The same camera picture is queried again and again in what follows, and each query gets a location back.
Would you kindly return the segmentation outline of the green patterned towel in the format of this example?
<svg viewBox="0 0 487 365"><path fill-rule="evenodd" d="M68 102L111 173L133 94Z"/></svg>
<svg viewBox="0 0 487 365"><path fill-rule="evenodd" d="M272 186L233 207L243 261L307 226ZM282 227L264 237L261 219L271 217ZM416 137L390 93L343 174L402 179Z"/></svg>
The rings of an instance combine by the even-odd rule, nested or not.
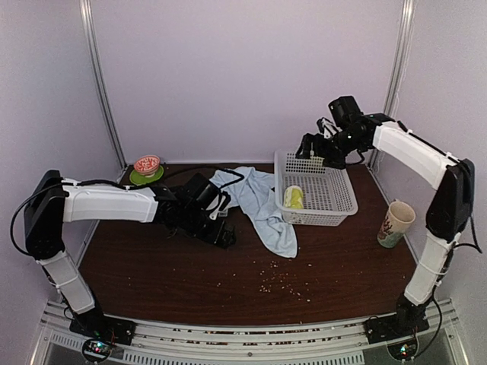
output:
<svg viewBox="0 0 487 365"><path fill-rule="evenodd" d="M289 186L284 193L283 205L290 209L303 209L304 193L299 186Z"/></svg>

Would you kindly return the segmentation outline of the white plastic basket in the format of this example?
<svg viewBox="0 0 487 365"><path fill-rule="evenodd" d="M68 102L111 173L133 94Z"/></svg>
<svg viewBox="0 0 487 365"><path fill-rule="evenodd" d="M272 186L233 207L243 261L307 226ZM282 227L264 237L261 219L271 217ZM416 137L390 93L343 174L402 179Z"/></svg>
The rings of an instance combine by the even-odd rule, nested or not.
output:
<svg viewBox="0 0 487 365"><path fill-rule="evenodd" d="M297 159L295 153L274 154L275 203L289 224L337 227L358 212L358 203L346 170L323 166L312 157ZM291 186L301 189L302 208L285 207L285 191Z"/></svg>

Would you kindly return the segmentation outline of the light blue towel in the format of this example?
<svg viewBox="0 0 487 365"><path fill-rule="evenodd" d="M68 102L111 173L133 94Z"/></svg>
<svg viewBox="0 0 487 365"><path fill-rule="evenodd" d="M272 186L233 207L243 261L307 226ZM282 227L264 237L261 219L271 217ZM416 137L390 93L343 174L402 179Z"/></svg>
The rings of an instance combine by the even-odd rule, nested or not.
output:
<svg viewBox="0 0 487 365"><path fill-rule="evenodd" d="M270 252L287 259L296 258L298 239L275 203L273 174L254 167L238 167L228 173L218 170L210 181L229 194L228 207L241 209Z"/></svg>

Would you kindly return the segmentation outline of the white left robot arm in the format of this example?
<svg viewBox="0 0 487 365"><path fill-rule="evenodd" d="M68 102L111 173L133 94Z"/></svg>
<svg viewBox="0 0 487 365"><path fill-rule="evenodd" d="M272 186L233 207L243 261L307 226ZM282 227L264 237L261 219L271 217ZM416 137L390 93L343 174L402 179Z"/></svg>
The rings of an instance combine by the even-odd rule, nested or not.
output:
<svg viewBox="0 0 487 365"><path fill-rule="evenodd" d="M134 221L163 224L220 248L236 242L234 228L219 216L231 198L201 173L181 186L123 186L94 179L64 179L57 170L45 173L34 193L16 210L24 216L24 246L19 252L39 263L53 286L94 338L109 331L109 320L67 253L63 226L76 221Z"/></svg>

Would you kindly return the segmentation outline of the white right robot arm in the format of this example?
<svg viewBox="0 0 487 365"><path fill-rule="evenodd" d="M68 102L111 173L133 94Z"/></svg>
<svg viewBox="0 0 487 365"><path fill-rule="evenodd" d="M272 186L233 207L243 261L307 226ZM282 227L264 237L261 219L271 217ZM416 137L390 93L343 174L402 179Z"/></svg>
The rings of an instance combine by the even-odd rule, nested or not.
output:
<svg viewBox="0 0 487 365"><path fill-rule="evenodd" d="M352 96L339 97L328 107L332 118L319 119L318 133L303 136L296 158L319 157L324 167L343 170L353 151L362 155L375 149L416 172L435 191L426 213L425 248L398 301L398 313L390 319L395 335L407 335L419 323L417 310L432 301L447 260L472 219L475 166L436 148L400 121L383 113L363 113Z"/></svg>

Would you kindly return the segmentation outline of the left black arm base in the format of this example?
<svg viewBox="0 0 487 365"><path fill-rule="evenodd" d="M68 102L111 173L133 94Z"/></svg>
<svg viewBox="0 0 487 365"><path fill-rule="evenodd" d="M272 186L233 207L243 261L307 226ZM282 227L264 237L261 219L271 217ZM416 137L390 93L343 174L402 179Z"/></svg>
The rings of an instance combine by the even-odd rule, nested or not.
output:
<svg viewBox="0 0 487 365"><path fill-rule="evenodd" d="M69 330L89 338L95 338L111 344L130 345L136 324L127 319L106 316L96 300L94 308L86 313L73 312Z"/></svg>

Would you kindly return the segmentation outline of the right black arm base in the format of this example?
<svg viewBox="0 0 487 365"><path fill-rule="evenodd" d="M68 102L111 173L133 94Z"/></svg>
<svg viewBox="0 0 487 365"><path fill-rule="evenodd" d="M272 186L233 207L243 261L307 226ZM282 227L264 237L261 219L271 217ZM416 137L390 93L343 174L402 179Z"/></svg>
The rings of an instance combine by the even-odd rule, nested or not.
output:
<svg viewBox="0 0 487 365"><path fill-rule="evenodd" d="M431 298L428 298L425 303L415 305L401 294L396 302L394 314L372 316L364 322L368 343L392 341L429 329L425 311L430 302Z"/></svg>

